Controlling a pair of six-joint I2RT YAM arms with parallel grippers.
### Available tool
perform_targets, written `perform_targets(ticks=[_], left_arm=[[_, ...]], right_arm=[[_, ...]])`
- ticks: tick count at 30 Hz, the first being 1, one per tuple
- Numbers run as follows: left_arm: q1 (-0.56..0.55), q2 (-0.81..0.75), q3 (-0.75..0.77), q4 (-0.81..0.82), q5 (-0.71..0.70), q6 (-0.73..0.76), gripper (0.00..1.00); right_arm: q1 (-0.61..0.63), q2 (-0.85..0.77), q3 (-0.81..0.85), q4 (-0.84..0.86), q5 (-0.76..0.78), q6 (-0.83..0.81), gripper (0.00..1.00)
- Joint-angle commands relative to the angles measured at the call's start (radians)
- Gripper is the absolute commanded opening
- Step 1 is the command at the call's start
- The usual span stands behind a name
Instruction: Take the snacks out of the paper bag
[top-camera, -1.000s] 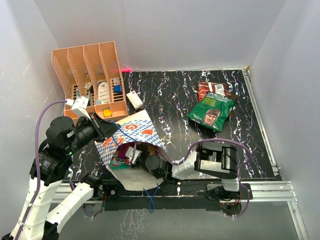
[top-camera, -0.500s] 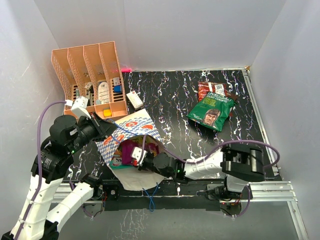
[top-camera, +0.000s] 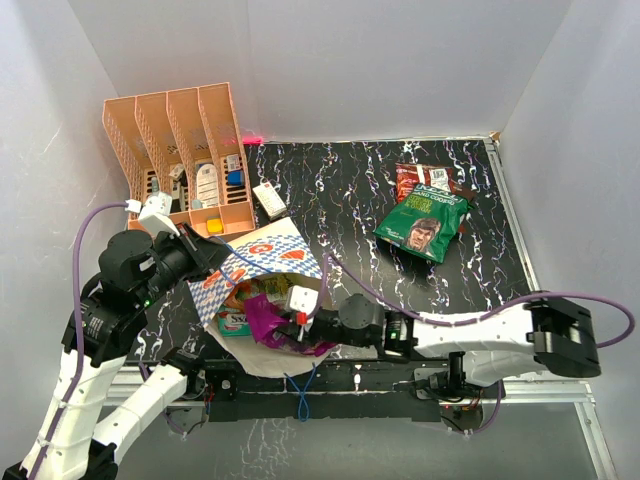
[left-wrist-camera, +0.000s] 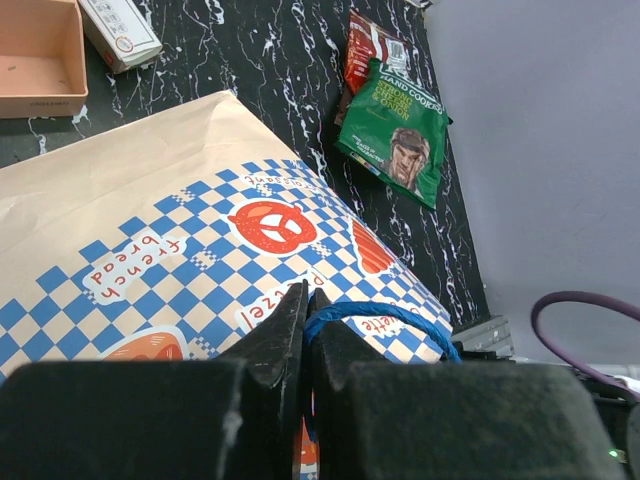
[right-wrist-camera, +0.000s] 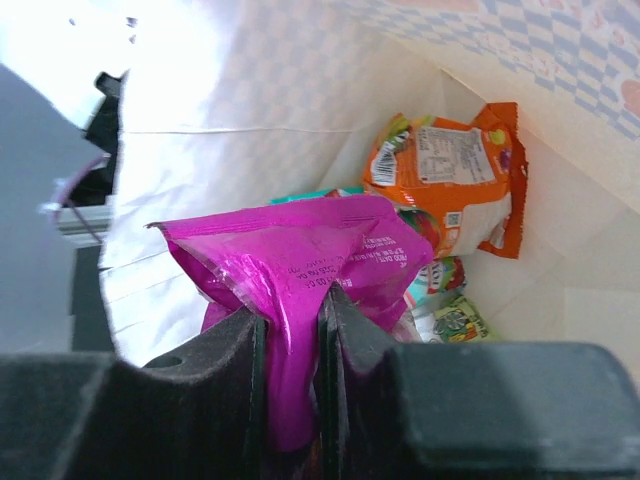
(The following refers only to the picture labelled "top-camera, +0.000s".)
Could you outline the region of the purple snack bag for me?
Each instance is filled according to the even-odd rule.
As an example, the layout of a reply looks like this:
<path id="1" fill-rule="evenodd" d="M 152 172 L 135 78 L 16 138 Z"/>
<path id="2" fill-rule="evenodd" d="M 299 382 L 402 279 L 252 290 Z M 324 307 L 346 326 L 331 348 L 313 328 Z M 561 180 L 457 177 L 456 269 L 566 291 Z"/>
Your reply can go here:
<path id="1" fill-rule="evenodd" d="M 319 357 L 336 346 L 334 343 L 309 343 L 303 340 L 301 342 L 288 339 L 283 342 L 276 341 L 272 336 L 276 326 L 276 317 L 288 311 L 271 303 L 265 294 L 246 300 L 244 307 L 253 339 L 270 349 Z"/>

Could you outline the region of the orange snack packet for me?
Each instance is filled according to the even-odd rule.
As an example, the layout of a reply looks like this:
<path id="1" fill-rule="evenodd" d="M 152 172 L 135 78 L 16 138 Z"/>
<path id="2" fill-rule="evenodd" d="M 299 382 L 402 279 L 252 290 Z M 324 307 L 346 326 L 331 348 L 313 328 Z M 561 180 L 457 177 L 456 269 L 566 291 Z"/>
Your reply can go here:
<path id="1" fill-rule="evenodd" d="M 261 282 L 257 279 L 250 279 L 237 284 L 227 299 L 223 302 L 222 307 L 226 310 L 234 310 L 239 312 L 245 311 L 245 301 L 261 294 Z"/>

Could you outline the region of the teal foxs candy bag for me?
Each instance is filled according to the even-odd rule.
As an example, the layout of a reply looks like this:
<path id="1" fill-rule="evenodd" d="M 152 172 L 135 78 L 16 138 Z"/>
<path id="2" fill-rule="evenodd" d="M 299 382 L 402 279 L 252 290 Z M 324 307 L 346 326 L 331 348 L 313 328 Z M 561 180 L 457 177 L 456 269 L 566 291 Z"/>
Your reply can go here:
<path id="1" fill-rule="evenodd" d="M 244 312 L 237 309 L 221 308 L 216 313 L 219 331 L 224 337 L 251 336 L 251 328 Z"/>

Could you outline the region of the blue checkered paper bag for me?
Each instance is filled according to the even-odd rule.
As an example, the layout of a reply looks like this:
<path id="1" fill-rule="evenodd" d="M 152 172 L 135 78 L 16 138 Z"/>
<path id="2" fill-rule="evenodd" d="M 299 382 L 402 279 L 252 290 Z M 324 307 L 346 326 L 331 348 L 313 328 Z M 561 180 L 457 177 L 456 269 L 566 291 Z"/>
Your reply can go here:
<path id="1" fill-rule="evenodd" d="M 294 285 L 319 292 L 321 268 L 293 221 L 278 220 L 224 245 L 231 255 L 220 270 L 189 285 L 204 331 L 220 346 L 224 358 L 237 361 L 243 371 L 251 375 L 290 378 L 314 370 L 332 349 L 319 357 L 273 350 L 257 343 L 252 335 L 224 337 L 216 322 L 216 313 L 223 308 L 223 302 L 243 281 L 286 274 Z"/>

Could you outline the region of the green snack bag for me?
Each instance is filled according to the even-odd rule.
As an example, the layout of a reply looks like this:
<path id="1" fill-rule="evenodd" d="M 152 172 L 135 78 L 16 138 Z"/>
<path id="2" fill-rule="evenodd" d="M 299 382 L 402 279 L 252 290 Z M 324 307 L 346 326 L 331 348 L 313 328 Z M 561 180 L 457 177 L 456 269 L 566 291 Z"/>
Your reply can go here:
<path id="1" fill-rule="evenodd" d="M 463 196 L 417 184 L 374 230 L 374 235 L 407 253 L 441 264 L 471 203 Z"/>

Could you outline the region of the red doritos bag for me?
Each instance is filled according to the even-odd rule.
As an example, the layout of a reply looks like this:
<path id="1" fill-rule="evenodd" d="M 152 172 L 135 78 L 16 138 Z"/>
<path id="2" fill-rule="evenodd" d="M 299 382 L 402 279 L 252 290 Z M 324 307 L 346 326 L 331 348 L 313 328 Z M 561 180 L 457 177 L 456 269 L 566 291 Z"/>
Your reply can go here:
<path id="1" fill-rule="evenodd" d="M 396 201 L 398 203 L 403 201 L 418 184 L 452 192 L 453 169 L 424 164 L 396 164 Z"/>

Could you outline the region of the brown kettle chips bag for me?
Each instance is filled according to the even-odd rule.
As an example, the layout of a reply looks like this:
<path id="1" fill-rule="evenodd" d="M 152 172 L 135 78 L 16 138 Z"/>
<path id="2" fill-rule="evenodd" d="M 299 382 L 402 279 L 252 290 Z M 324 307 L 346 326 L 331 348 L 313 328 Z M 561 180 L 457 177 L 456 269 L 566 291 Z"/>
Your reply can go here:
<path id="1" fill-rule="evenodd" d="M 475 202 L 476 193 L 473 190 L 453 181 L 449 182 L 449 188 L 453 194 L 466 199 L 471 207 L 475 206 L 474 202 Z M 465 220 L 462 220 L 458 228 L 458 233 L 460 235 L 466 232 L 465 225 L 466 225 Z"/>

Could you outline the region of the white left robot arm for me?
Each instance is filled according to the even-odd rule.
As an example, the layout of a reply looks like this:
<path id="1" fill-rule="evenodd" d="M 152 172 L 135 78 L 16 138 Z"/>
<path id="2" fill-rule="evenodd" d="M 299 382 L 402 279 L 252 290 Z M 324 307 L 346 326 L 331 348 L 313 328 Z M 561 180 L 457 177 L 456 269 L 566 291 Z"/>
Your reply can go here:
<path id="1" fill-rule="evenodd" d="M 200 396 L 206 374 L 196 356 L 175 348 L 120 407 L 100 416 L 148 309 L 180 282 L 216 273 L 230 253 L 186 224 L 157 236 L 114 235 L 99 256 L 98 274 L 74 291 L 45 420 L 30 452 L 5 478 L 113 479 L 132 444 L 171 402 Z"/>

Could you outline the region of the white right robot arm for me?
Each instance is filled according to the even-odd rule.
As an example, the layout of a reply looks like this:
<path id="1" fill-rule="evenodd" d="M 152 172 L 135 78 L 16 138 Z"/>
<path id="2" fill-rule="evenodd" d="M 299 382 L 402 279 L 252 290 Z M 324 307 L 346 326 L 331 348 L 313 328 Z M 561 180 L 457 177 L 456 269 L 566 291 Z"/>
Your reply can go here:
<path id="1" fill-rule="evenodd" d="M 443 359 L 444 372 L 416 376 L 416 388 L 457 399 L 506 377 L 548 371 L 566 378 L 601 373 L 591 313 L 551 293 L 532 294 L 511 306 L 471 318 L 407 315 L 355 294 L 338 309 L 313 317 L 293 306 L 278 310 L 278 332 L 304 345 L 372 347 L 379 359 L 410 362 Z"/>

